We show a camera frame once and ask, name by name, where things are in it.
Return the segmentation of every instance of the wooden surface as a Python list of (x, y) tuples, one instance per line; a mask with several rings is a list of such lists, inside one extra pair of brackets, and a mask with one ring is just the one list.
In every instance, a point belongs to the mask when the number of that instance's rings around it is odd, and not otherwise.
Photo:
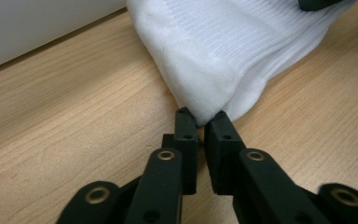
[[(121, 11), (0, 66), (0, 223), (54, 223), (78, 189), (140, 175), (177, 109)], [(235, 126), (295, 182), (358, 189), (358, 2)], [(183, 223), (237, 223), (205, 159)]]

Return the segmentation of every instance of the white sock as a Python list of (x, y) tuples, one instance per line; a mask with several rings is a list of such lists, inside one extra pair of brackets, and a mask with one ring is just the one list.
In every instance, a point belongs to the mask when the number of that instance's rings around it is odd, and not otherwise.
[(135, 28), (179, 106), (202, 125), (237, 119), (267, 81), (313, 50), (351, 4), (316, 12), (297, 0), (128, 0)]

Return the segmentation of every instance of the white cloth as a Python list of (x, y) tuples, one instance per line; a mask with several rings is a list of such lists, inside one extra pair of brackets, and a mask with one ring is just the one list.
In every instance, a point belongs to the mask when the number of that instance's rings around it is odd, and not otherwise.
[(135, 29), (179, 106), (202, 125), (248, 111), (267, 81), (313, 50), (351, 4), (297, 0), (128, 0)]

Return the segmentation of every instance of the folded cloth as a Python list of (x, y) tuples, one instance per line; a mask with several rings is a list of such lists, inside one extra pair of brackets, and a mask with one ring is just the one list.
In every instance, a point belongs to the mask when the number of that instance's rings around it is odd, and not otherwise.
[(246, 113), (267, 81), (323, 39), (353, 3), (316, 12), (297, 0), (128, 0), (135, 29), (177, 104), (199, 125)]

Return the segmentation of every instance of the light wood tabletop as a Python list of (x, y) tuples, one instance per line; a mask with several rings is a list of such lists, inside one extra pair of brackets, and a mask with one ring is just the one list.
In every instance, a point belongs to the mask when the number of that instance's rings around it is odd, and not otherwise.
[[(141, 175), (176, 109), (126, 10), (1, 65), (0, 223), (54, 223), (88, 183)], [(234, 125), (299, 186), (358, 189), (358, 1)], [(183, 223), (238, 223), (231, 203), (200, 157)]]

